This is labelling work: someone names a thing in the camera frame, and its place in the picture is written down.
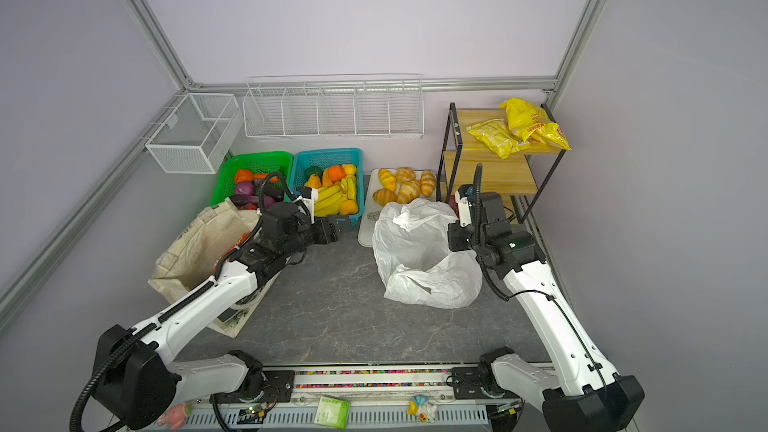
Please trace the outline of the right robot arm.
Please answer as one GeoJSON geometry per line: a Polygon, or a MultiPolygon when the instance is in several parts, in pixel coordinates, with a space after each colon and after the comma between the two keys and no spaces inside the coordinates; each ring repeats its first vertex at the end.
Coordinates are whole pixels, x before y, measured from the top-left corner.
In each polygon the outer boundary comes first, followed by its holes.
{"type": "Polygon", "coordinates": [[[542,368],[509,347],[483,354],[474,371],[452,374],[458,395],[519,398],[552,431],[623,431],[645,398],[638,379],[621,374],[581,325],[532,234],[513,228],[501,196],[482,190],[481,165],[455,194],[459,218],[447,238],[453,252],[473,251],[483,278],[505,302],[526,312],[551,360],[542,368]]]}

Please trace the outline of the cream canvas tote bag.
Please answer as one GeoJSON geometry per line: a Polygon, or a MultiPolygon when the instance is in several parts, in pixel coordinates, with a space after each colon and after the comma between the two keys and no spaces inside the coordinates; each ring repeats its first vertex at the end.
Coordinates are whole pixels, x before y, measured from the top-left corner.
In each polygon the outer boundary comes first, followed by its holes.
{"type": "Polygon", "coordinates": [[[216,261],[259,218],[258,211],[241,211],[230,200],[205,208],[157,259],[148,284],[170,303],[181,299],[208,279],[216,261]]]}

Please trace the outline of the white plastic grocery bag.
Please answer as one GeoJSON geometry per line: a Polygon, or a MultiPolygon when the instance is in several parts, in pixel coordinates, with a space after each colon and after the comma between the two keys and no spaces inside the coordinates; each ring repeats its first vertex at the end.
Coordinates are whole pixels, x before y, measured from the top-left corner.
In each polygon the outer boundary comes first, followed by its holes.
{"type": "Polygon", "coordinates": [[[439,309],[464,308],[476,300],[483,276],[475,253],[449,248],[449,226],[457,222],[447,204],[421,198],[383,208],[372,248],[385,298],[439,309]]]}

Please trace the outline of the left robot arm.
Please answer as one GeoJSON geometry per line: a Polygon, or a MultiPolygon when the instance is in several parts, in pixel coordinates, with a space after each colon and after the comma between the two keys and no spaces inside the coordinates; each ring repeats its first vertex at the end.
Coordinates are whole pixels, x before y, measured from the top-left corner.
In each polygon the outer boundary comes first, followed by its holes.
{"type": "Polygon", "coordinates": [[[93,370],[70,414],[68,428],[80,431],[90,399],[117,419],[112,430],[140,430],[170,408],[191,399],[237,392],[259,397],[266,377],[262,363],[234,350],[218,358],[179,362],[177,355],[211,322],[261,292],[313,245],[339,239],[339,228],[310,209],[288,187],[285,200],[258,207],[253,229],[214,264],[211,275],[161,312],[125,328],[115,325],[98,340],[93,370]]]}

